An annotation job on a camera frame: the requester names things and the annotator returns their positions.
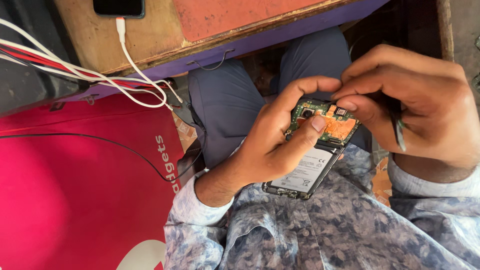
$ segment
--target black phone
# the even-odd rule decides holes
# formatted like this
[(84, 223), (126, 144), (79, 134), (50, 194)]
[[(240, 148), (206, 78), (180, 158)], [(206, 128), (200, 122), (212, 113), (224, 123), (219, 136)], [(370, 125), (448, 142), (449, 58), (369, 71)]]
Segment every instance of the black phone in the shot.
[(145, 16), (144, 0), (93, 0), (99, 16), (141, 19)]
[(295, 199), (308, 200), (342, 154), (360, 122), (346, 109), (326, 100), (300, 99), (291, 113), (285, 132), (288, 141), (308, 118), (321, 115), (326, 126), (317, 144), (301, 159), (289, 174), (263, 183), (263, 191)]

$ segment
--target floral shirt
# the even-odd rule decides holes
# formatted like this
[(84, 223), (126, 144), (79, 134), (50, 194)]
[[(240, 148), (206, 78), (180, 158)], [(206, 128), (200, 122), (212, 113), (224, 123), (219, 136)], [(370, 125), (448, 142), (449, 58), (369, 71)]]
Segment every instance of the floral shirt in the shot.
[(306, 201), (244, 187), (219, 208), (175, 196), (165, 269), (479, 269), (480, 169), (427, 182), (390, 158), (391, 208), (372, 196), (371, 154), (350, 144)]

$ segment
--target black wire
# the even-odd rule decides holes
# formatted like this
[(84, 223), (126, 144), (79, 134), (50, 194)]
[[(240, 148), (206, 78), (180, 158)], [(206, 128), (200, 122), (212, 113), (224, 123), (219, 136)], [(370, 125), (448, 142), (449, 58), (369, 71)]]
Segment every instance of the black wire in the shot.
[(41, 68), (39, 68), (39, 67), (37, 67), (37, 66), (32, 65), (32, 64), (29, 63), (29, 62), (25, 62), (25, 61), (23, 61), (22, 59), (20, 59), (20, 58), (18, 58), (18, 57), (15, 57), (15, 56), (13, 56), (13, 55), (11, 55), (11, 54), (9, 54), (9, 53), (6, 52), (6, 51), (0, 50), (0, 53), (3, 54), (3, 55), (8, 56), (8, 57), (10, 57), (10, 58), (15, 59), (16, 61), (18, 61), (18, 62), (20, 62), (20, 63), (22, 63), (22, 64), (24, 64), (24, 65), (27, 65), (27, 66), (29, 66), (29, 67), (32, 67), (32, 68), (34, 68), (34, 69), (36, 69), (36, 70), (38, 70), (38, 71), (40, 71), (40, 72), (42, 72), (42, 73), (45, 73), (45, 74), (47, 74), (47, 75), (49, 75), (49, 76), (55, 77), (55, 78), (60, 79), (60, 80), (64, 80), (64, 81), (69, 82), (69, 83), (72, 83), (72, 84), (76, 84), (76, 85), (80, 85), (80, 86), (90, 86), (90, 85), (94, 85), (94, 84), (98, 83), (98, 82), (89, 82), (89, 81), (87, 81), (87, 80), (81, 80), (81, 81), (87, 82), (87, 83), (73, 81), (73, 80), (67, 79), (67, 78), (65, 78), (65, 77), (62, 77), (62, 76), (60, 76), (60, 75), (57, 75), (57, 74), (54, 74), (54, 73), (45, 71), (45, 70), (43, 70), (43, 69), (41, 69)]
[(145, 160), (146, 162), (148, 162), (148, 164), (150, 164), (150, 166), (152, 166), (152, 168), (158, 173), (158, 175), (160, 175), (160, 177), (167, 181), (167, 182), (173, 182), (175, 180), (177, 180), (180, 176), (182, 176), (183, 174), (185, 174), (187, 172), (188, 169), (190, 169), (190, 167), (195, 163), (195, 161), (197, 161), (197, 159), (200, 157), (201, 153), (203, 152), (204, 150), (204, 147), (205, 147), (205, 142), (207, 141), (207, 136), (206, 136), (206, 133), (204, 135), (204, 143), (202, 145), (202, 148), (200, 149), (200, 153), (198, 153), (197, 157), (193, 160), (193, 162), (190, 164), (190, 166), (188, 166), (181, 174), (179, 174), (177, 177), (175, 177), (174, 179), (172, 180), (168, 180), (166, 179), (165, 177), (163, 177), (163, 175), (156, 169), (156, 167), (148, 160), (146, 159), (144, 156), (142, 156), (140, 153), (138, 153), (137, 151), (123, 145), (123, 144), (120, 144), (120, 143), (117, 143), (117, 142), (114, 142), (112, 140), (109, 140), (109, 139), (105, 139), (105, 138), (102, 138), (102, 137), (97, 137), (97, 136), (92, 136), (92, 135), (87, 135), (87, 134), (80, 134), (80, 133), (45, 133), (45, 134), (24, 134), (24, 135), (6, 135), (6, 136), (0, 136), (0, 139), (9, 139), (9, 138), (21, 138), (21, 137), (42, 137), (42, 136), (82, 136), (82, 137), (88, 137), (88, 138), (93, 138), (93, 139), (98, 139), (98, 140), (102, 140), (102, 141), (106, 141), (106, 142), (109, 142), (109, 143), (113, 143), (113, 144), (116, 144), (118, 146), (121, 146), (125, 149), (128, 149), (130, 151), (132, 151), (133, 153), (135, 153), (137, 156), (141, 157), (143, 160)]

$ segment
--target phone screen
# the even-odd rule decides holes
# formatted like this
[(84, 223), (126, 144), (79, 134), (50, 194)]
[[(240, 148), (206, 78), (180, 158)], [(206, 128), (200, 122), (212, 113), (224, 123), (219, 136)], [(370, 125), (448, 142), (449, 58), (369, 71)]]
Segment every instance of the phone screen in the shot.
[(144, 0), (93, 0), (93, 9), (100, 16), (143, 17)]

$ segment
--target wooden table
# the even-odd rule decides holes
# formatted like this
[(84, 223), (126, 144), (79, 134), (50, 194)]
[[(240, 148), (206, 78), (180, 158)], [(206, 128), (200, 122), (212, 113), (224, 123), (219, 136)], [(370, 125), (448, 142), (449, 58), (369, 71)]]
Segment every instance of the wooden table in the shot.
[[(480, 37), (480, 1), (438, 0), (437, 8), (443, 59), (462, 65), (471, 82), (480, 73), (480, 50), (475, 46)], [(473, 94), (480, 111), (480, 92), (473, 89)]]
[[(145, 18), (126, 20), (126, 46), (157, 80), (366, 17), (388, 0), (145, 0)], [(139, 77), (120, 47), (114, 18), (99, 17), (91, 0), (55, 0), (83, 67)], [(64, 101), (118, 92), (94, 86)]]

